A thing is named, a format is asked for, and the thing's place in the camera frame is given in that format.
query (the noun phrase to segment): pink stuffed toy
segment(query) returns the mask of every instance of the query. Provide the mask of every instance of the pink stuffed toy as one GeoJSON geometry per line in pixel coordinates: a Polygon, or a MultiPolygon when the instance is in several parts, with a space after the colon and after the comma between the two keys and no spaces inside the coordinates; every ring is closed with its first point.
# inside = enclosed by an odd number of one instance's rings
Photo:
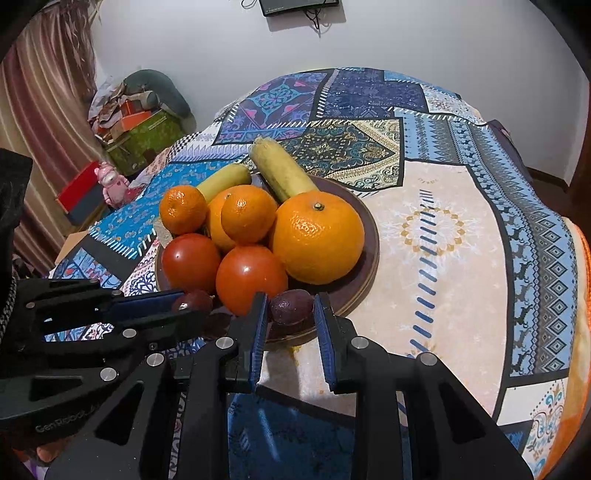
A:
{"type": "Polygon", "coordinates": [[[115,209],[120,208],[123,205],[129,180],[108,163],[103,163],[99,168],[95,168],[95,175],[103,186],[103,197],[106,204],[115,209]]]}

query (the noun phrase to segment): striped curtain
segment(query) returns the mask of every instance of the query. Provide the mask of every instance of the striped curtain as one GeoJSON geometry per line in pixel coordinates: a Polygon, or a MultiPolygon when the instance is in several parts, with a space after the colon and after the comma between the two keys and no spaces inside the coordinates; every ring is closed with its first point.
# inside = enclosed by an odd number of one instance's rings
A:
{"type": "Polygon", "coordinates": [[[14,246],[42,273],[73,230],[58,193],[105,155],[87,123],[96,91],[93,7],[96,0],[61,0],[40,11],[0,64],[0,147],[34,160],[14,246]]]}

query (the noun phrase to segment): patterned tablecloth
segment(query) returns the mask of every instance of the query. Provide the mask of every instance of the patterned tablecloth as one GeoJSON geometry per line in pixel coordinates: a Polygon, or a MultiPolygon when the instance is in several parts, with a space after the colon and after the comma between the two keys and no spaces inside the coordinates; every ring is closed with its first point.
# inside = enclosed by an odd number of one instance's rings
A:
{"type": "MultiPolygon", "coordinates": [[[[349,315],[358,333],[393,353],[436,353],[543,476],[586,401],[588,248],[455,93],[363,68],[266,83],[177,142],[144,194],[91,227],[55,276],[123,282],[125,295],[155,291],[152,221],[164,191],[197,185],[230,162],[253,167],[248,150],[259,135],[308,172],[343,183],[373,214],[380,262],[349,315]]],[[[329,392],[317,340],[267,352],[261,384],[259,395],[237,395],[229,409],[232,478],[348,478],[355,399],[329,392]]],[[[404,399],[392,408],[404,423],[404,399]]]]}

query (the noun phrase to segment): mandarin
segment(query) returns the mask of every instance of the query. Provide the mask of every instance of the mandarin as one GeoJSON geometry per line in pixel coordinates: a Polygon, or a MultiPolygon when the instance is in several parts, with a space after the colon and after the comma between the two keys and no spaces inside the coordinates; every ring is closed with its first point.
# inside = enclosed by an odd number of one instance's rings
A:
{"type": "Polygon", "coordinates": [[[178,185],[168,189],[158,208],[162,224],[175,235],[198,230],[207,215],[203,194],[191,185],[178,185]]]}
{"type": "Polygon", "coordinates": [[[269,247],[296,280],[323,285],[344,277],[363,251],[365,232],[355,209],[327,192],[305,192],[277,209],[269,247]]]}
{"type": "Polygon", "coordinates": [[[232,193],[232,190],[235,188],[236,187],[231,187],[218,193],[207,206],[205,228],[213,243],[216,244],[216,247],[218,247],[223,254],[227,254],[236,246],[236,242],[228,237],[227,233],[222,228],[222,207],[226,201],[226,197],[232,193]]]}
{"type": "Polygon", "coordinates": [[[228,237],[238,245],[255,244],[265,238],[275,221],[277,202],[254,185],[238,185],[226,197],[220,220],[228,237]]]}

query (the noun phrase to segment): fruit bowl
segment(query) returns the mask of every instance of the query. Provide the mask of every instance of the fruit bowl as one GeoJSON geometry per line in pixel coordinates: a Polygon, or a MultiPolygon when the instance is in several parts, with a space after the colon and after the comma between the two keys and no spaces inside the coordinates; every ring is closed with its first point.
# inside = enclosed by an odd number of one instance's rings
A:
{"type": "MultiPolygon", "coordinates": [[[[321,291],[329,294],[330,304],[337,315],[346,316],[351,312],[367,295],[374,281],[379,261],[379,236],[375,221],[365,204],[352,194],[340,183],[310,175],[310,178],[319,190],[332,193],[348,202],[359,214],[365,230],[365,243],[363,253],[352,271],[344,277],[325,285],[310,285],[299,282],[293,278],[289,279],[289,289],[301,288],[315,295],[321,291]]],[[[272,194],[265,180],[258,173],[252,175],[252,184],[272,194]]],[[[164,249],[160,246],[156,255],[156,285],[160,291],[168,290],[170,283],[162,268],[162,253],[164,249]]],[[[228,311],[219,305],[213,313],[228,311]]],[[[314,338],[316,328],[313,319],[307,319],[296,325],[279,325],[272,323],[271,331],[267,338],[267,348],[275,345],[301,345],[314,338]]]]}

